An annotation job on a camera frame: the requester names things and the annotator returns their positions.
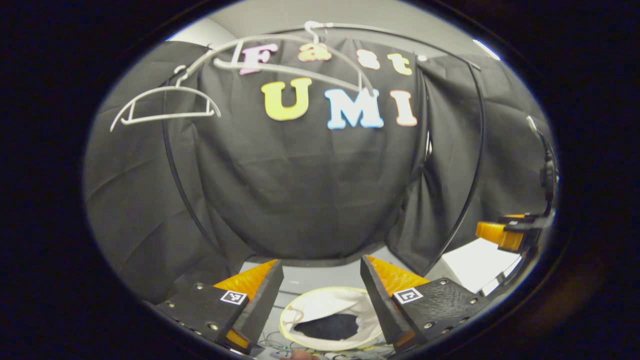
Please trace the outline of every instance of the hanger hook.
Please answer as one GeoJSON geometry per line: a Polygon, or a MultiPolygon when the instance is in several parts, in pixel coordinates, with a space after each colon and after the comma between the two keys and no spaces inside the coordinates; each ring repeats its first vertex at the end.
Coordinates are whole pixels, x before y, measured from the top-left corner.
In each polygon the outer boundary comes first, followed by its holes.
{"type": "Polygon", "coordinates": [[[320,37],[313,31],[313,28],[321,28],[323,25],[317,21],[307,21],[305,22],[305,31],[310,33],[314,37],[314,44],[317,44],[320,41],[320,37]]]}

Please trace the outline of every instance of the white laundry basket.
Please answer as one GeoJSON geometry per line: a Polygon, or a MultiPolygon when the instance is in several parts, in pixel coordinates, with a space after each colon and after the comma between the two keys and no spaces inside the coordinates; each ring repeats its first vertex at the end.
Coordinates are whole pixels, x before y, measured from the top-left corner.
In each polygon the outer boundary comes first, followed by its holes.
{"type": "Polygon", "coordinates": [[[304,347],[341,351],[364,346],[376,339],[382,329],[366,290],[336,286],[312,290],[293,300],[280,315],[280,332],[285,338],[304,347]],[[356,334],[348,339],[326,340],[311,338],[293,329],[297,323],[334,314],[355,315],[358,325],[356,334]]]}

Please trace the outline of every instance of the hand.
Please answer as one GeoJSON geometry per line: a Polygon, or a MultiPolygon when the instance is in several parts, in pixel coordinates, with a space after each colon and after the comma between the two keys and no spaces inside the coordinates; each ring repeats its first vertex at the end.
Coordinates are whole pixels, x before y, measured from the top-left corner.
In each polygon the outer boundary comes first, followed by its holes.
{"type": "Polygon", "coordinates": [[[291,357],[282,357],[280,360],[320,360],[320,358],[313,356],[304,350],[296,349],[293,350],[291,357]]]}

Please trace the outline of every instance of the yellow letter u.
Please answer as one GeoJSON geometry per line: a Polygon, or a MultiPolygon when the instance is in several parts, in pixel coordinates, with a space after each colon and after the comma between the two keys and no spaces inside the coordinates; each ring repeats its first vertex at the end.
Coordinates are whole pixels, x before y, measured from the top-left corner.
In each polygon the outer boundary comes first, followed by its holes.
{"type": "Polygon", "coordinates": [[[264,109],[273,120],[293,120],[301,117],[309,109],[309,85],[310,78],[298,78],[291,80],[291,86],[296,89],[296,104],[294,106],[282,106],[282,89],[284,82],[264,84],[261,88],[264,92],[264,109]]]}

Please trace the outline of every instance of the foam letter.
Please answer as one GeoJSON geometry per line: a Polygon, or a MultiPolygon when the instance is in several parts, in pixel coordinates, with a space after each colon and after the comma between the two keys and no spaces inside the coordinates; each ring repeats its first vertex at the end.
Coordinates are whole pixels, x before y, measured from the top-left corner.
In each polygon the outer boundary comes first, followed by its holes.
{"type": "Polygon", "coordinates": [[[314,61],[314,60],[322,60],[326,61],[331,58],[331,53],[326,49],[326,45],[324,44],[314,44],[310,42],[309,44],[302,45],[300,47],[300,54],[298,54],[298,59],[300,61],[314,61]]]}
{"type": "MultiPolygon", "coordinates": [[[[268,62],[269,58],[271,57],[270,51],[277,51],[277,50],[278,50],[278,46],[276,44],[267,44],[267,45],[260,45],[255,47],[247,47],[246,49],[242,50],[242,53],[244,54],[245,63],[249,65],[253,65],[253,64],[257,65],[258,61],[261,61],[263,63],[268,62]]],[[[260,71],[260,69],[245,67],[240,69],[240,75],[251,74],[252,72],[258,72],[258,71],[260,71]]]]}
{"type": "Polygon", "coordinates": [[[354,102],[343,89],[325,91],[324,97],[329,99],[331,106],[331,120],[327,122],[327,127],[329,129],[344,129],[346,122],[342,118],[342,114],[347,118],[351,127],[358,124],[360,114],[362,114],[360,125],[363,127],[382,127],[384,121],[378,112],[379,94],[376,89],[373,89],[373,96],[370,96],[367,89],[362,89],[354,102]]]}
{"type": "Polygon", "coordinates": [[[294,106],[282,106],[282,89],[284,82],[264,84],[261,88],[264,92],[264,109],[270,118],[277,121],[293,120],[301,117],[309,109],[309,85],[310,78],[298,78],[291,80],[291,86],[296,89],[296,104],[294,106]]]}
{"type": "Polygon", "coordinates": [[[387,58],[394,63],[394,69],[402,75],[411,75],[413,72],[404,65],[409,65],[409,60],[403,58],[400,54],[389,54],[387,58]]]}
{"type": "Polygon", "coordinates": [[[398,118],[396,118],[396,122],[398,125],[416,126],[418,119],[413,116],[411,104],[409,103],[411,94],[403,90],[392,90],[389,94],[396,100],[396,106],[398,108],[398,118]]]}
{"type": "Polygon", "coordinates": [[[356,54],[358,55],[358,61],[363,67],[374,70],[380,69],[378,57],[372,51],[359,49],[356,51],[356,54]]]}

